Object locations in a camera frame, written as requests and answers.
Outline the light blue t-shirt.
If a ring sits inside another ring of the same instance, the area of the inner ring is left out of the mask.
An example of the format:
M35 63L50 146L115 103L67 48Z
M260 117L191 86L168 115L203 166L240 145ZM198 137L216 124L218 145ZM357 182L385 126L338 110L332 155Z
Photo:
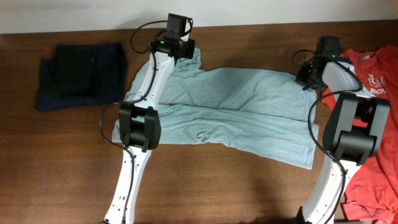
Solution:
M293 75L248 68L201 69L201 52L181 59L159 99L162 144L219 143L261 157L311 169L309 109L314 91Z

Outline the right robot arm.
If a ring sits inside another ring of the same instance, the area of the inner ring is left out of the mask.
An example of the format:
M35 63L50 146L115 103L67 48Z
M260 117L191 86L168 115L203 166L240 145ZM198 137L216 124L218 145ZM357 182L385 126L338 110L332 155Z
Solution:
M303 90L324 94L311 105L311 111L328 97L333 97L336 105L322 142L316 143L325 155L320 176L295 221L333 223L350 180L379 150L391 106L365 89L352 61L340 56L339 37L321 36L312 53L310 60L300 64L296 81Z

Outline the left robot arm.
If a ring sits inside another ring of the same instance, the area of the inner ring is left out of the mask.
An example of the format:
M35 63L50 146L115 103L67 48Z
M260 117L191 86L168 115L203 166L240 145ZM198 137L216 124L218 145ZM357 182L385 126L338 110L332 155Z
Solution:
M150 53L148 68L137 93L133 99L118 104L120 142L117 147L123 151L123 161L104 224L134 222L144 169L160 141L160 96L177 60L191 59L194 54L195 41L189 37L193 19L169 14L165 23L166 27L146 48Z

